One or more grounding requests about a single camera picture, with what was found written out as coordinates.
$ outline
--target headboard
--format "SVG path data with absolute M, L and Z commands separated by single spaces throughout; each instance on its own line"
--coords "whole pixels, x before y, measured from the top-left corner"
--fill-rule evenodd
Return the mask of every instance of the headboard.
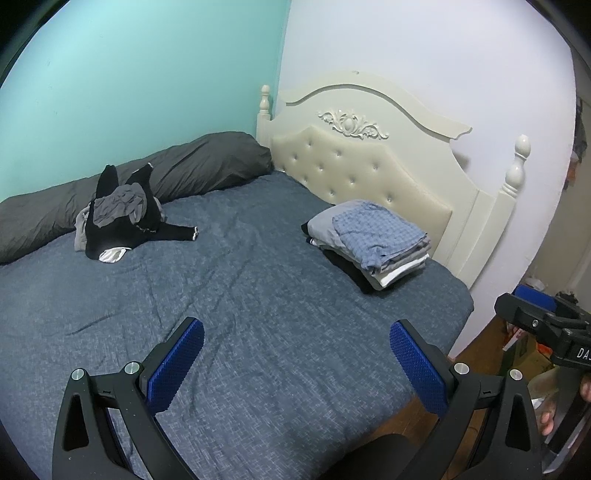
M 271 120 L 263 86 L 256 139 L 275 168 L 337 204 L 363 198 L 416 223 L 432 239 L 431 256 L 468 287 L 499 241 L 519 188 L 530 142 L 521 135 L 496 197 L 478 189 L 449 141 L 471 127 L 429 111 L 382 77 L 336 72 L 280 92 Z

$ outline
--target metal screw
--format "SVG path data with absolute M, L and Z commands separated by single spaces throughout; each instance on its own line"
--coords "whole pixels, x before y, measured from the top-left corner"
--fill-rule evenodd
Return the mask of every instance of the metal screw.
M 453 369 L 460 375 L 466 375 L 470 371 L 470 367 L 463 363 L 455 364 Z
M 513 380 L 521 380 L 523 378 L 523 374 L 515 368 L 509 372 L 509 375 Z
M 125 365 L 125 373 L 129 375 L 133 375 L 139 370 L 139 363 L 138 362 L 129 362 Z
M 84 377 L 84 370 L 81 368 L 76 368 L 76 370 L 72 372 L 72 380 L 79 380 L 82 377 Z

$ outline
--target bed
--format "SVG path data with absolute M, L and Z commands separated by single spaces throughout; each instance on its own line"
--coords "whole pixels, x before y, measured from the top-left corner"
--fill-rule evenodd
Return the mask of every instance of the bed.
M 157 418 L 205 480 L 317 477 L 411 398 L 389 351 L 391 323 L 409 319 L 444 351 L 460 333 L 468 288 L 523 182 L 527 138 L 493 197 L 450 149 L 470 128 L 385 79 L 331 74 L 284 92 L 273 120 L 269 88 L 261 93 L 256 139 L 275 171 L 164 205 L 169 221 L 199 225 L 196 242 L 149 242 L 101 264 L 74 252 L 70 233 L 0 267 L 0 420 L 40 479 L 51 478 L 72 370 L 118 371 L 186 316 L 204 323 L 205 346 Z M 422 272 L 362 294 L 305 242 L 303 223 L 355 198 L 430 234 Z M 122 444 L 147 478 L 132 443 Z

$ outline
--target blue bedsheet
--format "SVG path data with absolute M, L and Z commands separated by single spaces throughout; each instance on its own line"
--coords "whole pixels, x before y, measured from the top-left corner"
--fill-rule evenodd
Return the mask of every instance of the blue bedsheet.
M 70 234 L 0 267 L 0 419 L 41 480 L 71 371 L 142 360 L 186 316 L 203 321 L 205 346 L 158 420 L 203 480 L 314 478 L 396 413 L 411 387 L 390 324 L 408 318 L 447 351 L 472 299 L 432 261 L 363 295 L 305 242 L 300 225 L 326 207 L 273 173 L 164 205 L 170 222 L 199 226 L 196 242 L 101 264 Z

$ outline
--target cardboard box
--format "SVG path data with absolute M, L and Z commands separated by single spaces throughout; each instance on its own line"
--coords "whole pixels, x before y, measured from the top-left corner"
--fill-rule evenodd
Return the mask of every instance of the cardboard box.
M 499 374 L 506 375 L 512 368 L 519 370 L 529 382 L 536 375 L 553 369 L 554 364 L 538 351 L 535 338 L 528 333 L 505 352 Z

